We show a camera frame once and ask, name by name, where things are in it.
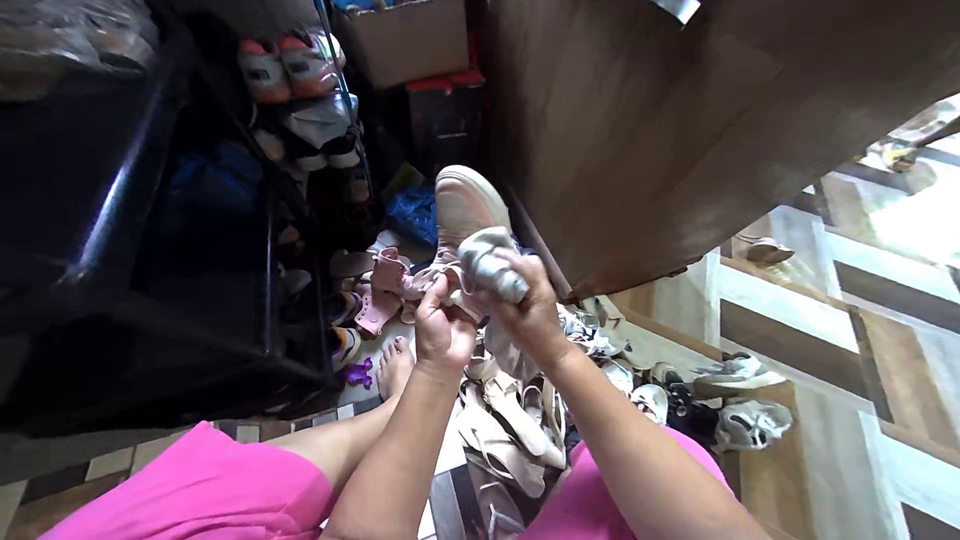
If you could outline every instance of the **floor tile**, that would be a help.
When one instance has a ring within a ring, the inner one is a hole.
[[[27,489],[27,480],[0,486],[0,538],[5,538],[7,529],[13,521],[13,515],[20,506],[23,492]]]
[[[227,434],[227,437],[237,440],[237,421],[218,420],[213,424],[218,430]]]
[[[837,262],[960,304],[960,291],[946,269],[901,257],[840,234],[827,233],[825,239]]]
[[[337,420],[347,420],[347,418],[353,418],[353,404],[337,408]]]
[[[437,466],[434,469],[434,475],[467,464],[467,456],[464,454],[464,447],[460,441],[460,432],[457,431],[451,412],[450,419],[446,423],[446,430],[444,431],[444,442],[440,446],[440,454],[437,455]]]
[[[870,337],[893,423],[960,450],[950,411],[925,358],[916,331],[869,310],[860,315]]]
[[[88,463],[79,463],[65,469],[60,469],[49,475],[36,477],[27,482],[27,490],[23,493],[21,504],[46,497],[53,493],[69,489],[84,483]]]
[[[255,443],[260,442],[260,426],[237,426],[237,442],[238,443]]]
[[[329,424],[330,422],[337,421],[337,411],[327,412],[327,414],[322,414],[320,416],[314,417],[311,422],[312,427],[322,426],[323,424]]]
[[[461,465],[450,469],[450,479],[453,481],[453,491],[457,496],[457,505],[460,507],[460,518],[464,522],[464,530],[468,537],[473,538],[477,530],[486,530],[480,515],[480,504],[474,490],[473,480],[470,479],[470,465]]]
[[[846,312],[726,265],[720,266],[718,275],[722,300],[859,353],[850,316]]]
[[[420,516],[420,526],[417,528],[417,538],[424,539],[429,536],[433,536],[436,532],[436,528],[433,525],[433,512],[430,511],[430,501],[427,501],[426,506],[423,508],[423,515]]]
[[[719,252],[708,253],[673,278],[611,295],[611,300],[690,337],[716,346],[720,339],[715,273]]]
[[[795,386],[782,382],[750,390],[747,397],[773,400],[790,409],[793,426],[761,452],[740,453],[740,497],[760,521],[794,538],[816,538],[810,508],[808,471],[804,460],[804,431],[808,426],[797,414]]]
[[[357,402],[353,404],[353,414],[363,414],[368,410],[374,410],[383,403],[383,399],[380,396],[374,396],[362,402]]]
[[[140,472],[148,463],[153,461],[158,455],[163,454],[163,451],[170,448],[171,445],[177,442],[188,431],[189,430],[179,431],[162,439],[157,439],[156,441],[148,441],[136,445],[136,450],[133,451],[133,466],[130,469],[130,474],[135,475]]]
[[[960,469],[887,436],[880,453],[898,498],[960,528]]]
[[[114,473],[21,505],[7,532],[7,540],[33,540],[84,504],[116,487],[127,477]]]
[[[897,540],[885,520],[892,487],[878,479],[859,412],[833,394],[795,387],[807,489],[817,540]]]
[[[86,481],[129,470],[133,465],[133,450],[134,448],[125,448],[94,457],[90,460],[90,467],[86,470]]]
[[[960,540],[960,528],[947,525],[909,504],[903,505],[903,515],[913,540]]]
[[[293,425],[286,420],[268,420],[260,422],[260,442],[269,441],[289,435],[293,431]]]
[[[849,314],[843,314],[852,334]],[[720,306],[720,332],[734,343],[869,399],[858,353],[726,300]]]
[[[433,477],[430,484],[430,511],[439,540],[466,540],[464,521],[460,517],[460,506],[449,472]]]

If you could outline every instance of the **shoe sole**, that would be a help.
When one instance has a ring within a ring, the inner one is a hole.
[[[513,230],[510,226],[510,213],[507,211],[507,205],[503,203],[500,193],[493,187],[493,184],[484,178],[482,174],[464,165],[449,165],[441,169],[437,174],[437,185],[435,189],[440,189],[441,182],[445,180],[459,181],[462,184],[468,185],[473,191],[480,195],[484,204],[491,211],[493,219],[509,231]]]
[[[732,382],[713,382],[696,379],[693,381],[694,396],[697,399],[729,398],[739,395],[743,390],[754,390],[786,381],[783,375],[768,371],[763,375],[747,380]]]

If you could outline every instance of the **cardboard box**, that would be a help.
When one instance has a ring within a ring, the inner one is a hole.
[[[468,67],[464,0],[414,0],[387,8],[337,13],[334,33],[374,88]]]

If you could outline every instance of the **tiled floor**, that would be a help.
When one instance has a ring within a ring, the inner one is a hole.
[[[907,173],[844,165],[721,246],[719,264],[710,254],[684,279],[611,296],[686,348],[635,345],[639,356],[685,368],[715,345],[787,377],[755,392],[795,426],[723,459],[775,538],[960,537],[960,140],[940,147]],[[796,255],[749,262],[750,236]]]

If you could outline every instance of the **plastic bag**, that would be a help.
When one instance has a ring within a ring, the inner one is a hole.
[[[387,208],[391,229],[407,239],[437,246],[437,201],[433,186],[408,187],[399,191]]]

